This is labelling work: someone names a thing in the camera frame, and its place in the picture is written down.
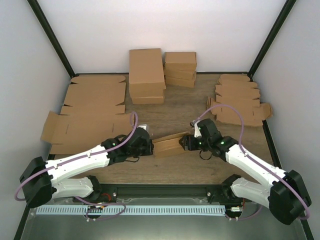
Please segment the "small cardboard box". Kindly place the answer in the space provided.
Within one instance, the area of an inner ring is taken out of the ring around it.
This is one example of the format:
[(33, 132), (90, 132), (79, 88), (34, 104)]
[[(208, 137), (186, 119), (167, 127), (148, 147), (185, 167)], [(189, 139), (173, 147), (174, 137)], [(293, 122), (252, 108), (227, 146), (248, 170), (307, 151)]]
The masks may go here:
[(152, 141), (154, 145), (154, 157), (159, 159), (185, 153), (185, 150), (180, 145), (179, 140), (189, 134), (189, 131), (185, 131), (154, 139)]

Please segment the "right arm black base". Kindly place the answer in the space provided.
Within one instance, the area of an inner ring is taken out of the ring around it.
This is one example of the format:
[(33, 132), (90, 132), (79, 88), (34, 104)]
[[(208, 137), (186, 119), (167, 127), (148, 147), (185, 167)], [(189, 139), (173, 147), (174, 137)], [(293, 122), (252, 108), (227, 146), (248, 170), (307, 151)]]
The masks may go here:
[(243, 197), (237, 197), (231, 190), (231, 183), (222, 184), (208, 184), (205, 186), (207, 202), (219, 203), (222, 205), (226, 204), (240, 204), (245, 200), (251, 202)]

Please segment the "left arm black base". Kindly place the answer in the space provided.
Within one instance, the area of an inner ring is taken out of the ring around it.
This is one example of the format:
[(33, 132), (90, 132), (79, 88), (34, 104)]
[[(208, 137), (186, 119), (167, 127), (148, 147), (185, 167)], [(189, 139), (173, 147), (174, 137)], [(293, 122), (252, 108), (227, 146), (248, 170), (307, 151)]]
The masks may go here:
[(101, 191), (98, 194), (94, 191), (87, 197), (81, 197), (81, 199), (90, 203), (115, 203), (117, 201), (118, 188), (112, 184), (102, 184)]

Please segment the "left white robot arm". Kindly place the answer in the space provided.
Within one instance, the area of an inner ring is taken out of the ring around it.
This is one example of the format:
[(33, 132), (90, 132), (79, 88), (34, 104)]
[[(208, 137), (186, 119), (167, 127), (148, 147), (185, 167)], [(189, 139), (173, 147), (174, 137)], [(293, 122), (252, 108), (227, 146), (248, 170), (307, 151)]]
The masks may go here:
[(109, 138), (85, 152), (45, 161), (41, 156), (30, 161), (19, 178), (24, 200), (29, 208), (37, 208), (52, 199), (80, 197), (97, 202), (102, 187), (95, 176), (76, 178), (89, 170), (104, 168), (141, 156), (151, 156), (154, 145), (149, 127), (139, 125), (129, 135)]

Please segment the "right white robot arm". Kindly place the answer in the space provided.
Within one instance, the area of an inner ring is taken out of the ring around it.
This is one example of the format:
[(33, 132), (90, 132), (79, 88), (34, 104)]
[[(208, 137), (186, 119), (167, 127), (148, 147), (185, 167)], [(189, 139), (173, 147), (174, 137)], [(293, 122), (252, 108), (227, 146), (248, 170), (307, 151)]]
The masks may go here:
[(281, 223), (290, 225), (312, 204), (302, 176), (295, 170), (285, 171), (258, 158), (231, 136), (222, 136), (215, 123), (207, 118), (191, 123), (193, 134), (185, 135), (179, 144), (186, 151), (210, 152), (246, 172), (255, 182), (232, 175), (222, 188), (223, 198), (229, 202), (236, 198), (248, 199), (270, 210)]

